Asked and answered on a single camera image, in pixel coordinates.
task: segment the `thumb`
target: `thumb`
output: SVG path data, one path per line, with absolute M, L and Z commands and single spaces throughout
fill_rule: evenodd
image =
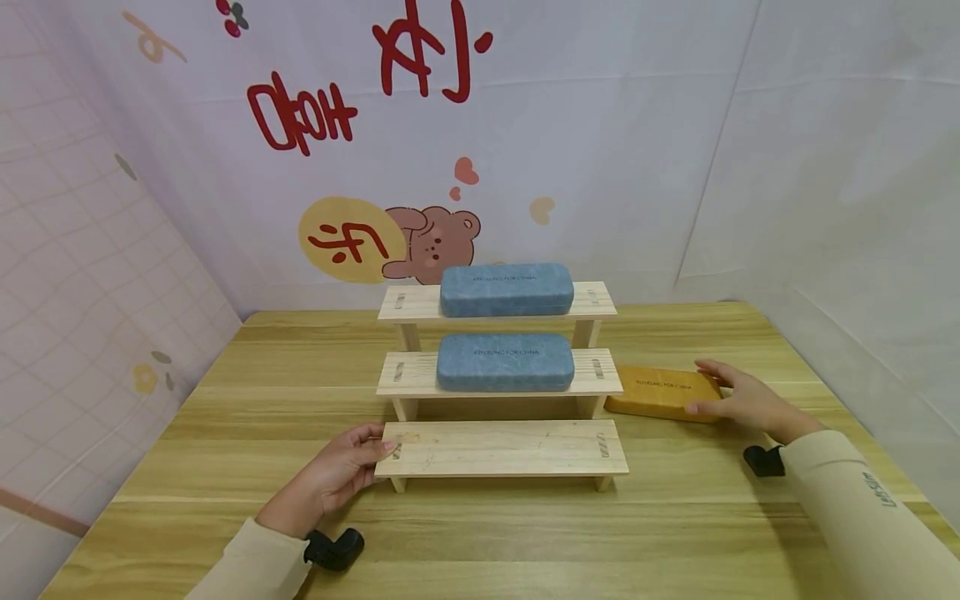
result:
M 379 463 L 396 450 L 393 440 L 377 440 L 358 445 L 348 451 L 347 459 L 358 467 L 367 467 Z
M 727 408 L 727 399 L 724 398 L 722 400 L 707 400 L 704 402 L 687 404 L 684 410 L 688 415 L 711 415 L 714 417 L 726 417 L 728 415 Z

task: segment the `wooden display stand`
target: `wooden display stand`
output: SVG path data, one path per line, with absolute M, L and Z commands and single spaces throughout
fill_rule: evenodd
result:
M 607 395 L 623 393 L 610 351 L 595 348 L 604 317 L 616 315 L 603 281 L 573 284 L 573 303 L 564 315 L 540 317 L 445 317 L 439 285 L 395 285 L 387 289 L 382 323 L 395 324 L 403 352 L 388 352 L 376 394 L 394 405 L 399 423 L 387 423 L 384 438 L 397 441 L 393 457 L 376 466 L 397 492 L 410 477 L 594 477 L 602 492 L 615 475 L 629 472 L 612 420 L 599 420 Z M 438 321 L 510 319 L 574 320 L 574 375 L 562 392 L 465 393 L 437 385 L 437 352 L 420 351 L 418 324 Z M 574 396 L 581 420 L 415 422 L 420 401 L 429 398 Z

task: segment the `wooden table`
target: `wooden table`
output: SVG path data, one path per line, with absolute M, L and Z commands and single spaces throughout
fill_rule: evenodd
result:
M 572 324 L 515 329 L 569 334 Z M 423 328 L 424 349 L 451 331 Z M 627 306 L 600 338 L 620 365 L 690 369 L 711 356 L 767 381 L 847 434 L 960 555 L 960 540 L 924 496 L 749 305 Z M 326 440 L 396 419 L 373 395 L 395 345 L 373 312 L 251 317 L 42 598 L 182 598 Z M 437 400 L 421 417 L 572 418 L 572 402 Z M 314 569 L 301 597 L 842 597 L 824 541 L 785 481 L 745 471 L 741 451 L 765 444 L 763 436 L 731 424 L 612 417 L 631 473 L 609 492 L 587 479 L 418 480 L 406 494 L 379 484 L 323 527 L 334 536 L 358 528 L 363 555 L 343 576 Z

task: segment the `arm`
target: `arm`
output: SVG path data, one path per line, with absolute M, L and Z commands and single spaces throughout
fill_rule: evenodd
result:
M 842 433 L 811 433 L 780 456 L 791 489 L 858 597 L 960 596 L 960 562 L 890 494 Z
M 376 463 L 396 444 L 381 442 L 382 424 L 367 424 L 338 436 L 293 480 L 247 519 L 224 556 L 187 594 L 186 600 L 290 600 L 310 564 L 304 538 L 321 517 L 373 483 Z
M 790 487 L 819 526 L 854 597 L 958 597 L 960 562 L 890 494 L 843 434 L 755 377 L 711 360 L 697 366 L 733 393 L 686 410 L 736 420 L 786 445 L 780 456 Z

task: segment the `black wrist strap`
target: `black wrist strap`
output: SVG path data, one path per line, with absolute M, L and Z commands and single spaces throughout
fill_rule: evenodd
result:
M 336 541 L 320 533 L 311 531 L 306 537 L 306 550 L 303 561 L 313 563 L 330 571 L 346 571 L 363 552 L 363 536 L 350 527 Z
M 782 447 L 778 445 L 767 450 L 762 446 L 752 445 L 743 451 L 743 460 L 757 477 L 782 477 L 786 474 L 783 459 L 780 457 Z

